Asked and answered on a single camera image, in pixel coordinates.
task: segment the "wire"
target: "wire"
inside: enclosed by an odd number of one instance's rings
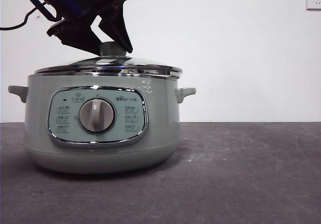
[[[13,27],[0,27],[0,31],[11,31],[11,30],[14,30],[14,29],[18,29],[20,27],[23,27],[26,23],[27,23],[27,20],[28,20],[28,17],[37,10],[38,8],[35,7],[33,8],[31,11],[29,11],[26,16],[25,16],[25,20],[24,22],[22,22],[21,24],[19,25],[16,25],[16,26],[13,26]]]

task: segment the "gray table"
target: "gray table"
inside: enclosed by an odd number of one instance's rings
[[[1,125],[10,223],[321,223],[321,123],[183,123],[165,162],[109,175],[33,165],[23,124]]]

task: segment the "button icon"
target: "button icon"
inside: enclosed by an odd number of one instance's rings
[[[137,123],[138,117],[137,115],[126,115],[125,116],[125,123]]]
[[[69,125],[58,125],[56,127],[57,133],[69,133]]]
[[[56,119],[58,124],[68,124],[69,123],[69,116],[68,115],[59,115]]]
[[[57,107],[57,113],[58,114],[69,114],[70,108],[69,108],[69,106],[59,106],[59,107]]]
[[[72,101],[73,102],[83,102],[84,101],[84,97],[75,96],[75,97],[72,97]]]
[[[137,132],[137,131],[138,131],[138,126],[135,124],[125,126],[125,132]]]
[[[126,106],[125,113],[126,114],[136,114],[136,113],[138,113],[138,108],[135,106]]]

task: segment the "glass lid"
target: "glass lid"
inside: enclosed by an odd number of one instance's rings
[[[119,49],[102,51],[102,54],[122,54]],[[35,71],[42,76],[56,75],[102,75],[153,77],[162,79],[178,79],[182,73],[180,68],[160,65],[158,62],[131,58],[127,56],[102,56],[78,61],[69,65],[43,68]]]

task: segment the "control panel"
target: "control panel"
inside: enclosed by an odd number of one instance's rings
[[[51,99],[48,117],[51,136],[70,147],[134,143],[147,124],[143,95],[119,87],[61,89]]]

